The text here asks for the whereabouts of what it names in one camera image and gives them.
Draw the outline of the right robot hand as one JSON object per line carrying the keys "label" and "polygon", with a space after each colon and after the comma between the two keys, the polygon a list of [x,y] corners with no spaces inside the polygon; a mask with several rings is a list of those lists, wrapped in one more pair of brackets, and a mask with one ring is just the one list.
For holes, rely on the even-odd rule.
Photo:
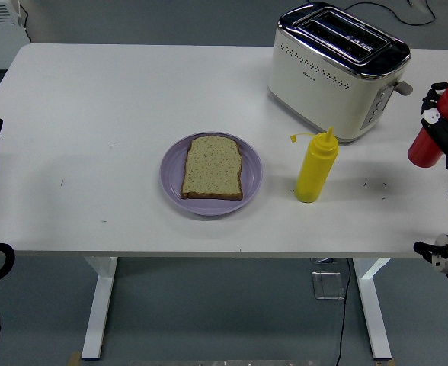
{"label": "right robot hand", "polygon": [[445,155],[448,169],[448,82],[431,85],[422,99],[421,113],[423,131]]}

